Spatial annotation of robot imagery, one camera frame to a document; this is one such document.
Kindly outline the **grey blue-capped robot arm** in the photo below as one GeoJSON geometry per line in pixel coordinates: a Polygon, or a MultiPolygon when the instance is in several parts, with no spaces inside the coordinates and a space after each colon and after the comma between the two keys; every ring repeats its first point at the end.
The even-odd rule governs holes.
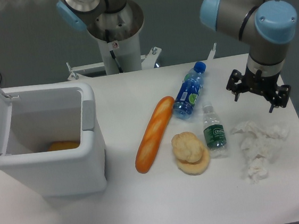
{"type": "MultiPolygon", "coordinates": [[[[96,39],[107,74],[146,69],[149,60],[142,59],[139,43],[144,14],[135,2],[60,0],[56,8],[69,26],[96,39]]],[[[287,105],[291,87],[278,86],[277,80],[295,34],[293,6],[272,0],[204,0],[200,21],[250,47],[246,70],[231,73],[229,91],[263,96],[272,108],[287,105]]]]}

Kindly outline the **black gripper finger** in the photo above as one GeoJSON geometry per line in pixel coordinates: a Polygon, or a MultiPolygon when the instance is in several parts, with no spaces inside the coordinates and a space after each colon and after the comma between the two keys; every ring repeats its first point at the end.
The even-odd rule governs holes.
{"type": "Polygon", "coordinates": [[[269,113],[277,107],[285,108],[290,96],[291,86],[281,85],[265,93],[265,99],[271,104],[269,113]]]}
{"type": "Polygon", "coordinates": [[[238,101],[241,93],[246,93],[246,84],[243,82],[244,76],[236,69],[233,69],[226,86],[226,90],[231,91],[235,96],[234,100],[238,101]]]}

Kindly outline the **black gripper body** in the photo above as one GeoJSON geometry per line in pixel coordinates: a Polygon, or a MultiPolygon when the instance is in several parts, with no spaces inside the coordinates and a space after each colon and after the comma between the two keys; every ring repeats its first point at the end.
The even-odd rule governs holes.
{"type": "Polygon", "coordinates": [[[256,73],[252,73],[250,70],[245,71],[241,81],[242,92],[251,92],[260,96],[275,93],[278,87],[279,73],[269,77],[263,77],[262,75],[262,70],[257,70],[256,73]]]}

